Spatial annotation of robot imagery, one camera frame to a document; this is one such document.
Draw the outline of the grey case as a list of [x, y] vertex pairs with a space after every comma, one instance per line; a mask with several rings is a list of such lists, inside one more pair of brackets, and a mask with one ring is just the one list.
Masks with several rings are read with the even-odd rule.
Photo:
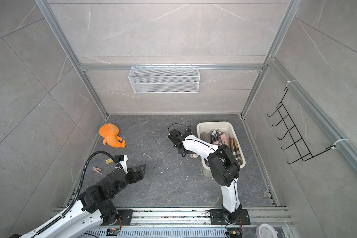
[[205, 141], [206, 143], [210, 143], [211, 144], [211, 136], [208, 133], [202, 132], [200, 134], [200, 139]]

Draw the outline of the newspaper print case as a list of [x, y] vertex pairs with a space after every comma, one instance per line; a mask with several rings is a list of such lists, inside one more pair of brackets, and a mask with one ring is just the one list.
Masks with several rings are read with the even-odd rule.
[[220, 130], [212, 130], [211, 143], [213, 145], [222, 145], [221, 134], [222, 132]]

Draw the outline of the plaid glasses case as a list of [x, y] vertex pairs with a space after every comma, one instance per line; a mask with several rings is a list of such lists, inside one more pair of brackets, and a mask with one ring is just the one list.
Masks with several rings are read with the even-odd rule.
[[232, 154], [234, 155], [235, 159], [238, 161], [238, 164], [241, 166], [243, 164], [242, 156], [239, 150], [239, 146], [237, 140], [235, 138], [230, 139], [230, 148]]

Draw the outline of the pink case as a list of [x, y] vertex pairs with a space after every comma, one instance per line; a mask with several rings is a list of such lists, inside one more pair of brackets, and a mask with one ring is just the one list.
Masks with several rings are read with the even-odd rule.
[[225, 144], [228, 147], [230, 147], [230, 137], [227, 134], [221, 134], [220, 140], [221, 140], [222, 144]]

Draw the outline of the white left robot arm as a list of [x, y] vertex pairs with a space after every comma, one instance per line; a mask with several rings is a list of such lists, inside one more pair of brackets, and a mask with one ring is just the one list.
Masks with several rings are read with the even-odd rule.
[[[112, 159], [116, 168], [95, 185], [82, 191], [90, 161], [98, 154]], [[77, 238], [101, 225], [112, 225], [120, 220], [112, 200], [129, 184], [144, 179], [146, 165], [127, 166], [127, 155], [112, 156], [106, 151], [92, 153], [81, 172], [76, 194], [71, 203], [59, 214], [41, 226], [23, 235], [24, 238]]]

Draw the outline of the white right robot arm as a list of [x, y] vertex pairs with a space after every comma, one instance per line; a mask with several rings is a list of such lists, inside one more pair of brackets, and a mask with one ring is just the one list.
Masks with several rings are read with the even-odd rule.
[[184, 133], [174, 129], [168, 138], [184, 157], [197, 154], [208, 161], [213, 179], [221, 186], [223, 217], [229, 224], [239, 221], [242, 206], [238, 198], [238, 177], [241, 170], [231, 149], [225, 145], [214, 145], [197, 138], [187, 129]]

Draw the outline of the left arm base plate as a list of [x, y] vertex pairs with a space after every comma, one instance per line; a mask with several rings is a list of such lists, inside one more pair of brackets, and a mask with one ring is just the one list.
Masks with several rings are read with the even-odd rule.
[[109, 226], [130, 226], [133, 217], [132, 209], [118, 209], [115, 219]]

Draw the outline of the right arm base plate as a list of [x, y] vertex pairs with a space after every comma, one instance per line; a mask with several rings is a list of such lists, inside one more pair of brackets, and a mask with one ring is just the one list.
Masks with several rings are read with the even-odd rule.
[[234, 213], [230, 213], [223, 209], [210, 209], [208, 211], [212, 225], [250, 225], [250, 216], [246, 209], [238, 209]]

